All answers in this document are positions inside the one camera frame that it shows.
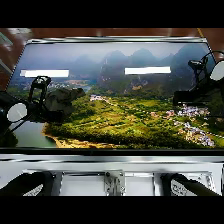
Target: river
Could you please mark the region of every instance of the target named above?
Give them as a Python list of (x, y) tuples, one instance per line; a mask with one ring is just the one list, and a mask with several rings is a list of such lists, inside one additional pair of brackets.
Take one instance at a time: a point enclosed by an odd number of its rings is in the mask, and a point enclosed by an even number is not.
[[(16, 125), (18, 123), (11, 125), (10, 128), (14, 128)], [(41, 133), (43, 126), (44, 123), (27, 121), (15, 130), (14, 134), (18, 139), (17, 147), (56, 148), (55, 141)]]

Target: brown wooden surface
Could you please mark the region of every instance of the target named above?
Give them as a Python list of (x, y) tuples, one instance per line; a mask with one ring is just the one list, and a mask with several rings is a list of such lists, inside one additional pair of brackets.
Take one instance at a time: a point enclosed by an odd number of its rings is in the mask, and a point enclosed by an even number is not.
[[(11, 34), (7, 28), (0, 28), (12, 46), (0, 45), (0, 59), (13, 70), (30, 38), (75, 37), (75, 36), (191, 36), (199, 37), (197, 28), (31, 28), (29, 34)], [(212, 50), (224, 50), (224, 28), (201, 28)], [(0, 86), (8, 78), (0, 74)]]

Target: white rectangle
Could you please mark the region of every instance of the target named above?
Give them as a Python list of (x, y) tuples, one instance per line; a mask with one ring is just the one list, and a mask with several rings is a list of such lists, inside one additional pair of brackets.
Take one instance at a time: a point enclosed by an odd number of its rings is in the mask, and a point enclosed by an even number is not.
[(170, 67), (125, 68), (125, 75), (171, 73)]
[(64, 78), (69, 76), (69, 70), (21, 70), (20, 76), (29, 78), (37, 76)]

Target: riverbank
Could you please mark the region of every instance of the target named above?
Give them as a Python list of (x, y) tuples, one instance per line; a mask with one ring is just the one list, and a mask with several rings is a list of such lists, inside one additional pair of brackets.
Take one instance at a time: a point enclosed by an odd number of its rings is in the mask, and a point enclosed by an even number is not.
[(77, 139), (66, 138), (66, 139), (58, 139), (58, 137), (46, 134), (47, 123), (44, 124), (41, 134), (51, 138), (55, 141), (57, 148), (116, 148), (117, 146), (114, 144), (108, 143), (95, 143), (88, 141), (79, 141)]

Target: screen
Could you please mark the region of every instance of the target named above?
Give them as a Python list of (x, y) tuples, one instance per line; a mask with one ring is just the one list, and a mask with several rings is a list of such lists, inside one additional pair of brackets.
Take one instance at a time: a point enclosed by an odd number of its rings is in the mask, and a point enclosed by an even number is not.
[[(27, 99), (35, 75), (49, 74), (48, 91), (82, 88), (86, 95), (72, 102), (74, 112), (62, 125), (24, 123), (14, 132), (15, 146), (223, 147), (222, 119), (207, 117), (210, 111), (221, 110), (220, 105), (176, 109), (172, 105), (175, 91), (195, 85), (188, 61), (200, 60), (207, 53), (206, 43), (29, 44), (9, 83), (10, 94)], [(208, 65), (214, 67), (213, 57)]]

